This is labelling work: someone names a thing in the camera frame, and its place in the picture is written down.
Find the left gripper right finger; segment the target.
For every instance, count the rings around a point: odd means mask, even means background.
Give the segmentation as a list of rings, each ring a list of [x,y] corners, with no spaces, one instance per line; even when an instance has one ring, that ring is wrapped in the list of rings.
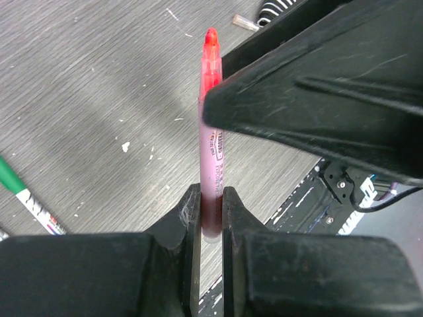
[[[386,238],[268,230],[223,192],[225,316],[421,316],[422,292]]]

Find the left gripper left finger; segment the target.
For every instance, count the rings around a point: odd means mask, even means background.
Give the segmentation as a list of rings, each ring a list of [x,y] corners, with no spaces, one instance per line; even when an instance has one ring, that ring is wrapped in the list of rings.
[[[1,243],[2,316],[197,316],[200,187],[143,232]]]

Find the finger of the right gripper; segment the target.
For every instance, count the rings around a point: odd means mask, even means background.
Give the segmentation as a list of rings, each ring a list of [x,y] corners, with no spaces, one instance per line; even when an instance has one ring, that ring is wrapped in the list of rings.
[[[223,78],[229,78],[345,4],[347,1],[298,1],[223,56]]]
[[[422,185],[422,2],[347,1],[224,79],[206,124]]]

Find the pink highlighter pen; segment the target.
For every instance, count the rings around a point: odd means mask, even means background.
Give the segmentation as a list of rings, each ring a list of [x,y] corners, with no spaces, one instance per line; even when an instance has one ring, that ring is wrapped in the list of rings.
[[[201,227],[205,240],[218,241],[222,231],[222,197],[224,141],[222,130],[210,127],[203,121],[204,101],[209,90],[223,80],[222,60],[217,31],[209,28],[205,35],[198,97]]]

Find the white marker green end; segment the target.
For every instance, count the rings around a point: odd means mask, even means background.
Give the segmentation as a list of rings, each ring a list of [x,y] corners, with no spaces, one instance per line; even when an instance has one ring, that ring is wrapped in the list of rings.
[[[1,184],[9,190],[31,213],[31,215],[52,235],[67,234],[57,219],[38,201],[17,173],[1,157]]]

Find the white marker lime end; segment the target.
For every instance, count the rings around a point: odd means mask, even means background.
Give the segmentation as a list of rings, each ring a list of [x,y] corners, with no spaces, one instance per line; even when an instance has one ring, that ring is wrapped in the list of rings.
[[[0,229],[0,241],[3,241],[9,237],[9,234],[3,229]]]

